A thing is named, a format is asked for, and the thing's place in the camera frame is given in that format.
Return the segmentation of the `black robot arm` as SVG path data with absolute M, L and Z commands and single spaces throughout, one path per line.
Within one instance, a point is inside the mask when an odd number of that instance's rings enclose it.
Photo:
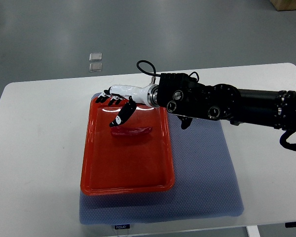
M 193 118 L 228 120 L 233 125 L 251 123 L 285 131 L 296 131 L 296 91 L 261 91 L 237 89 L 229 84 L 203 85 L 184 73 L 161 73 L 159 84 L 144 88 L 114 85 L 104 90 L 97 103 L 127 103 L 110 126 L 124 124 L 137 104 L 164 107 L 177 115 L 181 128 Z

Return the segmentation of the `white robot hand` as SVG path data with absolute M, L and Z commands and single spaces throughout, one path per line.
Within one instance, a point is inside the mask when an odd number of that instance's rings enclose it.
M 108 105 L 112 106 L 119 105 L 128 99 L 128 102 L 126 102 L 115 119 L 109 124 L 109 127 L 116 127 L 125 124 L 130 119 L 137 108 L 137 104 L 144 104 L 148 107 L 159 107 L 157 93 L 157 84 L 150 84 L 143 88 L 130 85 L 113 85 L 109 90 L 104 90 L 97 96 L 95 103 L 104 103 L 108 100 Z

